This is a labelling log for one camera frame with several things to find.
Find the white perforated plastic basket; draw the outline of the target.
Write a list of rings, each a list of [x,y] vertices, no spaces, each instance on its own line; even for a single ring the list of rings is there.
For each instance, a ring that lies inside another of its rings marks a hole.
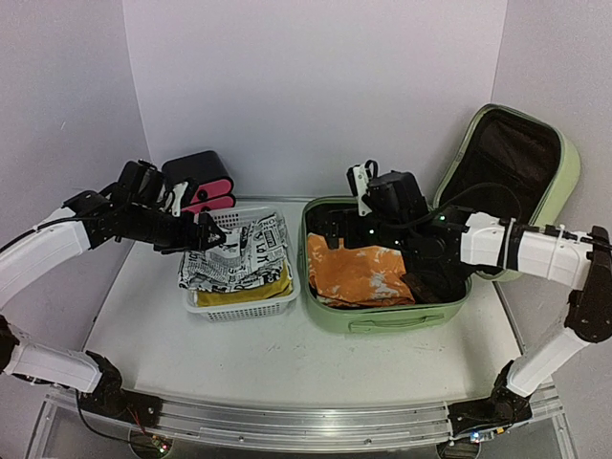
[[[247,216],[252,213],[262,212],[264,210],[271,210],[276,212],[279,216],[285,218],[282,212],[274,207],[270,206],[254,206],[245,208],[227,208],[223,210],[215,210],[210,213],[212,218],[216,215],[227,215],[230,213],[237,213],[240,216]],[[257,318],[257,317],[268,317],[274,315],[280,315],[284,313],[289,307],[290,303],[294,301],[300,294],[300,280],[295,272],[295,263],[293,260],[293,247],[291,244],[289,232],[287,230],[287,256],[289,262],[289,274],[293,280],[292,291],[285,296],[274,297],[265,300],[258,300],[253,302],[237,303],[224,306],[212,306],[212,307],[196,307],[195,306],[195,294],[198,291],[186,290],[186,309],[192,314],[198,314],[203,316],[210,322],[221,322],[221,321],[233,321],[239,319]]]

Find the orange snack bag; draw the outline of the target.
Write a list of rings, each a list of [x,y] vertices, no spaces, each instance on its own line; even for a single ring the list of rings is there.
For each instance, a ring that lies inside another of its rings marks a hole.
[[[316,234],[307,237],[308,280],[319,301],[333,308],[381,308],[412,305],[415,298],[403,282],[399,251],[379,246],[330,249]]]

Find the newspaper print garment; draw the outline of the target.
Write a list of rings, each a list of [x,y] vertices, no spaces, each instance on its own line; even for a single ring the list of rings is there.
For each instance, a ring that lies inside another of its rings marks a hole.
[[[290,277],[284,219],[264,210],[247,216],[216,215],[226,242],[183,255],[178,286],[207,293],[237,293]]]

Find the yellow towel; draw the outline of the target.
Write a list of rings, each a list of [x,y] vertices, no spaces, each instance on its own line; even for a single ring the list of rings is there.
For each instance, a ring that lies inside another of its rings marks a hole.
[[[233,293],[206,293],[198,291],[195,294],[195,306],[202,308],[265,300],[288,295],[292,288],[293,280],[288,276],[288,273],[283,273],[275,282],[254,289]]]

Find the green hard-shell suitcase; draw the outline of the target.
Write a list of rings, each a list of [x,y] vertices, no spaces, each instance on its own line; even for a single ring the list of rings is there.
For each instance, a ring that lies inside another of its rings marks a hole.
[[[497,267],[459,266],[459,238],[448,224],[453,217],[481,211],[513,217],[520,224],[556,221],[579,178],[579,153],[556,128],[512,108],[488,104],[473,117],[459,150],[426,203],[428,214],[410,227],[414,238],[400,252],[407,273],[420,277],[441,298],[438,304],[381,308],[333,308],[322,304],[308,280],[307,237],[324,238],[324,213],[356,208],[356,198],[325,197],[302,213],[300,272],[307,282],[306,307],[321,329],[336,334],[377,334],[440,325],[467,302],[471,279],[509,281],[514,273]]]

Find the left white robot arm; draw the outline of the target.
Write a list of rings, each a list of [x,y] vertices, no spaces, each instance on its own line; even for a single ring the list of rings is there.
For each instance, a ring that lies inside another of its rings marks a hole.
[[[112,363],[81,346],[119,273],[129,244],[157,254],[205,252],[225,235],[209,216],[174,214],[166,202],[148,204],[84,190],[1,246],[1,372],[91,393],[109,418],[128,397],[102,381]]]

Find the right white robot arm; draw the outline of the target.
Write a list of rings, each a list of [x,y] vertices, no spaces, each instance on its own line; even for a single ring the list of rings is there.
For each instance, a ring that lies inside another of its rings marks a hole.
[[[516,412],[518,396],[530,396],[583,349],[611,337],[611,235],[601,226],[572,230],[451,206],[407,223],[333,210],[321,233],[330,247],[400,251],[408,272],[439,297],[453,296],[475,273],[496,270],[516,274],[513,290],[526,288],[514,299],[540,298],[536,285],[566,291],[568,306],[553,308],[551,322],[510,364],[504,386],[483,400],[481,414],[492,424]]]

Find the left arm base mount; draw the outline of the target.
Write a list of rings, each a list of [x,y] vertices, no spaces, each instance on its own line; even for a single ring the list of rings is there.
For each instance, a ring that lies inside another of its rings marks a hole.
[[[105,393],[77,392],[77,405],[81,410],[143,428],[158,425],[163,404],[160,397],[126,389],[111,389]]]

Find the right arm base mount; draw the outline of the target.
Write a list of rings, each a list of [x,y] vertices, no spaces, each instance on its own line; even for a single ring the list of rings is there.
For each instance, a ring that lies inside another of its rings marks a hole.
[[[531,396],[523,397],[506,385],[498,385],[489,397],[448,406],[452,436],[461,438],[483,430],[509,427],[532,417]]]

